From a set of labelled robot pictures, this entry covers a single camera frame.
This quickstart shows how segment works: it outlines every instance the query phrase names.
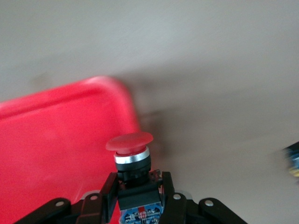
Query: red emergency stop button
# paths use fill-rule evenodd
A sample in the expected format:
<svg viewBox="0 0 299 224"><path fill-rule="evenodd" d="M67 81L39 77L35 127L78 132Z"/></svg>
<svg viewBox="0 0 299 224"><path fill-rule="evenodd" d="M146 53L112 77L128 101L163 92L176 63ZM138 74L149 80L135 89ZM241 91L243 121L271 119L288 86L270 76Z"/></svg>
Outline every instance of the red emergency stop button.
<svg viewBox="0 0 299 224"><path fill-rule="evenodd" d="M107 142L106 149L116 151L119 155L138 154L144 151L146 144L153 139L153 136L148 132L124 134Z"/></svg>

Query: red plastic bin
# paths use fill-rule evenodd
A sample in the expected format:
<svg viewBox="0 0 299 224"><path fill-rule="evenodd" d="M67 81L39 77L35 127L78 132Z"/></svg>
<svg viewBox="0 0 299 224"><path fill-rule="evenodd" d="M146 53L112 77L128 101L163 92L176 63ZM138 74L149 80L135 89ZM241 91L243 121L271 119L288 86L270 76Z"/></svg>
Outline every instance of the red plastic bin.
<svg viewBox="0 0 299 224"><path fill-rule="evenodd" d="M0 103L1 223L13 223L53 198L75 203L101 189L116 171L106 142L138 131L130 94L111 77Z"/></svg>

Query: blue label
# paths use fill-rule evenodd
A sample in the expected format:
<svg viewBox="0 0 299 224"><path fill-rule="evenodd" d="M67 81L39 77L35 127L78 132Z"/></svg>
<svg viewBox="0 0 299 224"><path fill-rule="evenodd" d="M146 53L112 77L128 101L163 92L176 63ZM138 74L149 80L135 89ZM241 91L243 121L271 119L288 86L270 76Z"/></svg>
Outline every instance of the blue label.
<svg viewBox="0 0 299 224"><path fill-rule="evenodd" d="M161 203L122 210L120 224L158 224L162 212Z"/></svg>

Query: white surface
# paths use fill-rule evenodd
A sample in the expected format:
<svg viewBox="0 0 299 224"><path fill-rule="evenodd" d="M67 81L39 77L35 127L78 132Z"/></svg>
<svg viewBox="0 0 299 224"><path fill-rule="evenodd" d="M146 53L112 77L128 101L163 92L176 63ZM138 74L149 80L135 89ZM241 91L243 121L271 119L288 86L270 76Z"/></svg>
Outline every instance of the white surface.
<svg viewBox="0 0 299 224"><path fill-rule="evenodd" d="M250 224L297 224L298 1L2 1L0 100L95 75L132 91L154 168Z"/></svg>

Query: red plastic tray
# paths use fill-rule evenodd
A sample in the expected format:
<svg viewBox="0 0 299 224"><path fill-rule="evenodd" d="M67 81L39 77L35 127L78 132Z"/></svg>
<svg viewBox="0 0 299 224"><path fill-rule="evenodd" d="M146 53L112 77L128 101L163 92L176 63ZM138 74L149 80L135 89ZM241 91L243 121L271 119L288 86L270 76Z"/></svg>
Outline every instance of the red plastic tray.
<svg viewBox="0 0 299 224"><path fill-rule="evenodd" d="M106 142L137 131L130 95L110 77L0 103L1 223L13 223L53 198L75 203L101 189L116 171Z"/></svg>

